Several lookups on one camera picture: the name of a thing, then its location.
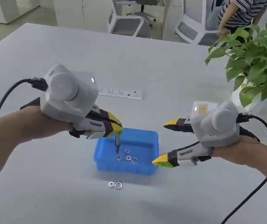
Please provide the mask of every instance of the power strip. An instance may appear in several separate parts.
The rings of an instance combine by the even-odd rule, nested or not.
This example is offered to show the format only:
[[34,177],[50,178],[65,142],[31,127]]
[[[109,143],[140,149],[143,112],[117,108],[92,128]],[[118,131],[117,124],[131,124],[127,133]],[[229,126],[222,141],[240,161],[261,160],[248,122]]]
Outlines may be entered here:
[[141,90],[121,90],[121,89],[105,89],[99,88],[98,95],[108,97],[120,97],[127,99],[139,99],[143,100],[144,94]]

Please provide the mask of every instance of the white table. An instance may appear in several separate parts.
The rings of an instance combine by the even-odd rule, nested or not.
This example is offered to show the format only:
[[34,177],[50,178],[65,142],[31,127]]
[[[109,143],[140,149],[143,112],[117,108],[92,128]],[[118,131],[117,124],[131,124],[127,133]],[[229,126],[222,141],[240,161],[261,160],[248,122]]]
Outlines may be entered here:
[[[100,86],[145,91],[143,101],[99,97],[97,104],[126,127],[157,131],[164,153],[195,140],[164,129],[165,121],[189,116],[195,100],[230,95],[225,61],[206,67],[206,56],[203,46],[26,24],[0,42],[0,98],[13,82],[43,77],[57,62],[93,71]],[[20,86],[1,114],[38,95]],[[246,127],[267,141],[258,123]],[[217,224],[263,179],[222,159],[153,176],[102,173],[95,143],[61,133],[18,146],[0,173],[0,224]],[[111,180],[123,188],[108,188]],[[228,223],[267,223],[267,184]]]

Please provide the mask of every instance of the blue bin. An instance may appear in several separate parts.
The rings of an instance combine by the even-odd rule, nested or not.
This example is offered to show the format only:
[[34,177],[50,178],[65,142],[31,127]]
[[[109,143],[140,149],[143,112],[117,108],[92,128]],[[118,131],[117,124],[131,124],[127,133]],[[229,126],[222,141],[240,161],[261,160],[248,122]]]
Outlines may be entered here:
[[[125,153],[125,149],[129,149],[130,153]],[[115,159],[115,136],[99,139],[94,152],[97,169],[152,175],[158,168],[151,163],[159,156],[158,134],[153,131],[124,128],[118,155],[122,156],[122,160]],[[136,157],[137,162],[127,161],[127,155]]]

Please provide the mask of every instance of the person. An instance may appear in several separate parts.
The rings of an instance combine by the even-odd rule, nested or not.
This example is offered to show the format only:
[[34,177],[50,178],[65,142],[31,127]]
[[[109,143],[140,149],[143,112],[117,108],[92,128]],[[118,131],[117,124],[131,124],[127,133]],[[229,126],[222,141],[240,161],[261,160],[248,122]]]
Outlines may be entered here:
[[239,27],[257,25],[267,8],[267,0],[224,0],[218,13],[219,36],[233,34]]
[[[0,171],[14,148],[19,144],[71,129],[71,124],[44,115],[39,106],[28,106],[18,112],[1,117]],[[215,148],[212,156],[255,168],[267,177],[267,146],[251,137],[241,136],[240,141],[236,144]]]

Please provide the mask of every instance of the white chair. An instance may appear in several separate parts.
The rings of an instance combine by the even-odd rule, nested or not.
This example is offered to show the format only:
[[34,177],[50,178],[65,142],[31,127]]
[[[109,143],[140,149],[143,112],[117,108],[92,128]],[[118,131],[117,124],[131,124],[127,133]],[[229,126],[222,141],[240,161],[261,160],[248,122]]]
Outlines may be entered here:
[[183,0],[183,17],[174,33],[183,42],[199,45],[212,45],[218,38],[216,30],[207,29],[207,17],[211,12],[212,0]]
[[[119,34],[126,36],[149,37],[150,24],[145,18],[134,15],[137,11],[137,3],[135,1],[112,1],[112,13],[108,18],[108,32],[110,34]],[[127,5],[134,8],[130,15],[118,15],[117,6]]]

